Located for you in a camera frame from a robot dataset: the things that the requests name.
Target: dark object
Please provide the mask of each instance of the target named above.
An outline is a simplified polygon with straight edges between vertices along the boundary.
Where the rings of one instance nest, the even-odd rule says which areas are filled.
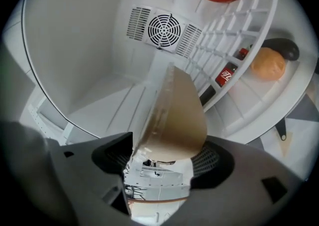
[[[315,68],[315,73],[319,74],[319,60],[317,60],[316,68]]]
[[[151,161],[147,160],[147,161],[143,162],[143,165],[151,167]]]
[[[163,161],[158,161],[159,164],[163,165],[174,165],[176,161],[169,161],[169,162],[163,162]]]
[[[235,57],[239,60],[244,60],[245,57],[247,56],[248,52],[249,52],[249,50],[247,50],[245,48],[241,48]]]
[[[212,86],[209,86],[199,97],[201,105],[204,106],[215,94],[215,89]]]
[[[73,152],[64,152],[64,155],[66,158],[69,158],[69,157],[73,156],[74,153]]]
[[[190,188],[211,189],[219,186],[233,172],[235,161],[224,148],[206,141],[201,152],[191,158],[194,177]]]
[[[275,125],[278,134],[281,138],[281,140],[285,140],[287,138],[287,134],[286,134],[286,122],[285,122],[285,118],[282,118],[276,125]]]
[[[156,168],[156,162],[154,162],[154,167]],[[157,174],[155,171],[155,175],[160,176],[160,174]]]
[[[127,209],[127,205],[126,205],[126,199],[124,197],[124,194],[122,192],[120,192],[118,194],[118,196],[116,197],[116,199],[113,201],[113,203],[111,204],[111,206],[115,209],[117,209],[118,211],[126,214],[126,215],[130,215],[128,209]]]
[[[133,133],[128,132],[95,149],[92,160],[105,173],[123,177],[123,170],[131,157],[132,147]]]
[[[267,39],[261,47],[273,49],[289,61],[296,61],[299,58],[298,46],[292,40],[286,38]]]
[[[273,203],[276,203],[288,192],[286,187],[283,186],[277,177],[262,179],[261,182],[263,183]]]
[[[17,183],[14,192],[18,191],[22,198],[27,197],[30,203],[24,204],[33,211],[43,212],[56,225],[79,225],[73,205],[57,178],[48,143],[34,129],[17,122],[1,121],[0,126],[0,149],[5,151],[3,164]]]

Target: soda bottle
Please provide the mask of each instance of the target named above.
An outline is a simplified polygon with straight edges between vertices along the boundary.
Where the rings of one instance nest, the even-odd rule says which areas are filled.
[[[246,57],[246,55],[248,54],[248,50],[246,50],[245,48],[240,49],[240,51],[238,52],[238,54],[235,56],[237,59],[239,60],[244,60],[244,58]],[[215,81],[217,82],[217,84],[222,87],[225,85],[225,83],[231,78],[231,76],[234,74],[234,72],[237,70],[238,66],[228,62],[225,67],[223,68],[223,70],[219,73],[219,75],[217,76],[217,78],[215,79]]]

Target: white wall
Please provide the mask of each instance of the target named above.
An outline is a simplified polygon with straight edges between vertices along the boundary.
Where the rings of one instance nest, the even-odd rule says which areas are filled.
[[[193,163],[190,159],[177,160],[173,165],[160,165],[160,167],[174,172],[182,173],[184,186],[189,186],[190,180],[194,176]]]
[[[24,37],[36,75],[64,114],[111,71],[119,0],[26,0]]]
[[[184,201],[161,204],[134,203],[131,210],[132,219],[138,218],[138,222],[145,223],[146,225],[160,225],[167,221],[183,203]],[[158,218],[156,223],[150,223],[153,217]]]
[[[187,198],[189,196],[190,185],[185,186],[168,186],[160,188],[146,188],[144,191],[144,198],[147,201],[166,201],[166,200],[176,200],[180,198]]]
[[[13,59],[26,73],[26,75],[37,85],[23,44],[21,23],[22,5],[23,0],[19,0],[3,28],[1,38]]]
[[[147,45],[143,41],[126,37],[131,10],[134,5],[155,7],[172,12],[197,24],[199,27],[204,27],[210,20],[212,9],[216,6],[215,3],[207,0],[121,0],[114,30],[113,63],[118,73],[137,81],[145,80],[148,77],[155,54],[161,55],[165,52],[160,52],[154,46]],[[166,54],[171,57],[174,56],[169,52]],[[183,58],[176,55],[171,61],[183,62]]]
[[[0,89],[2,110],[0,120],[19,121],[35,85],[0,42]]]

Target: white shelf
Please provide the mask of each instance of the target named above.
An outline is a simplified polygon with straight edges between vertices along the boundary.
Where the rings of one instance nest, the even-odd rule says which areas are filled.
[[[68,121],[55,109],[50,101],[44,97],[37,106],[37,111],[42,118],[51,122],[58,129],[63,130],[66,128]]]
[[[284,118],[302,97],[319,49],[314,30],[295,0],[279,0],[266,38],[276,37],[295,41],[300,49],[298,61],[286,60],[285,74],[278,81],[260,80],[248,68],[227,95],[206,112],[208,134],[248,143]],[[217,128],[213,122],[219,119],[224,125]]]
[[[259,51],[272,24],[278,0],[237,0],[215,10],[204,28],[185,71],[190,74],[199,94],[212,85],[216,94],[204,105],[215,105],[244,74]],[[234,57],[241,48],[252,45],[243,61]],[[238,66],[231,78],[219,87],[216,77],[231,62]]]
[[[134,84],[125,77],[113,74],[92,87],[74,107],[76,111],[67,117],[99,138],[133,131],[136,139],[154,98],[155,89],[151,86]]]
[[[68,123],[63,131],[61,139],[66,145],[69,145],[95,140],[96,137],[90,135],[82,129],[77,128],[72,123]]]
[[[59,141],[63,130],[54,126],[52,122],[47,120],[45,117],[38,113],[38,110],[29,104],[28,106],[29,113],[31,114],[33,120],[38,126],[39,130],[42,132],[43,136],[46,138],[52,138]]]

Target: fan grille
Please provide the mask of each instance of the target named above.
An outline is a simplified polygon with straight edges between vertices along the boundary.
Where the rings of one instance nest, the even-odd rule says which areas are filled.
[[[180,25],[170,15],[159,15],[153,18],[149,25],[149,37],[159,47],[169,47],[175,44],[180,37]]]
[[[150,12],[151,10],[148,8],[136,7],[132,9],[126,33],[129,38],[139,41],[142,40]]]
[[[176,54],[188,58],[200,34],[201,30],[199,28],[189,24],[180,41]]]

